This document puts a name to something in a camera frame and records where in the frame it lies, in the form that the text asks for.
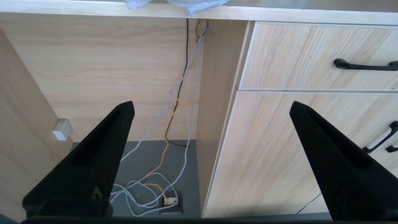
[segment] light wood surface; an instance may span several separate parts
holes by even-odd
[[[72,148],[52,133],[57,116],[0,29],[0,213],[25,219],[22,198]]]
[[[206,207],[213,216],[297,213],[320,193],[289,116],[294,101],[361,147],[398,114],[396,95],[238,91]]]
[[[195,25],[190,21],[190,52]],[[72,139],[82,140],[117,104],[132,100],[136,116],[129,140],[140,140],[181,79],[185,19],[1,14],[0,26],[59,118],[69,119]],[[195,67],[184,81],[189,101]],[[193,102],[198,108],[199,89]],[[163,139],[174,102],[147,140]],[[186,139],[190,106],[176,114],[169,139]],[[197,114],[194,117],[195,138]]]
[[[258,22],[240,89],[396,90],[398,72],[342,70],[333,61],[387,66],[398,27]]]
[[[234,98],[244,42],[245,21],[210,21],[206,34],[197,130],[197,160],[201,208],[205,202]]]
[[[273,22],[319,22],[334,24],[372,24],[372,25],[398,25],[398,13],[396,2],[391,0],[378,1],[370,8],[345,7],[354,5],[343,2],[338,10],[327,10],[327,7],[317,9],[319,6],[308,5],[302,9],[298,8],[269,8],[289,7],[271,3],[268,5],[257,5],[253,7],[243,6],[220,6],[207,9],[188,16],[178,6],[164,3],[150,3],[146,7],[130,10],[123,1],[79,1],[79,0],[2,0],[0,12],[29,13],[29,14],[56,14],[56,15],[83,15],[83,16],[118,16],[118,17],[172,17],[172,18],[201,18],[201,19],[227,19],[244,21],[273,21]]]

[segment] wood grain panel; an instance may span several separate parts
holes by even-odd
[[[398,113],[397,95],[238,91],[206,208],[213,216],[297,213],[320,193],[290,120],[294,101],[361,147]]]
[[[22,198],[69,152],[58,118],[0,29],[0,213],[25,219]]]
[[[197,130],[197,159],[201,208],[206,198],[234,98],[245,38],[244,21],[210,21],[206,34]]]
[[[190,21],[191,50],[196,22]],[[136,109],[129,140],[141,139],[185,65],[185,19],[2,14],[0,25],[58,117],[71,122],[74,141],[129,100]],[[182,100],[190,100],[195,79],[192,69]],[[163,139],[173,103],[148,140]],[[188,138],[189,111],[184,106],[174,117],[169,139]]]
[[[398,72],[342,70],[337,58],[361,65],[398,60],[397,27],[259,22],[242,90],[396,90]]]

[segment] wooden cabinet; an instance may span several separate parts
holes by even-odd
[[[360,147],[373,142],[398,119],[398,72],[342,70],[333,61],[398,60],[398,28],[250,22],[239,26],[237,41],[217,40],[226,26],[211,21],[205,42],[200,108],[218,111],[223,122],[199,115],[198,163],[207,165],[199,169],[203,216],[327,212],[290,107],[309,105]],[[209,82],[231,74],[233,84]],[[203,134],[209,127],[216,138]],[[398,153],[372,156],[398,176]],[[201,170],[209,167],[204,178]]]
[[[342,70],[333,61],[387,66],[398,61],[398,28],[258,22],[242,90],[395,90],[398,72]]]
[[[398,96],[238,91],[207,212],[217,217],[297,213],[320,190],[289,111],[311,106],[363,147],[396,120]]]

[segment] small white box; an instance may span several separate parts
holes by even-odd
[[[72,126],[67,119],[59,119],[52,132],[59,141],[66,141],[72,133]]]

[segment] black metal handle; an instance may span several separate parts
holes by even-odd
[[[351,70],[377,70],[377,71],[398,71],[398,61],[390,62],[388,66],[369,66],[369,65],[355,65],[348,63],[346,60],[338,58],[333,62],[336,67],[341,69]]]

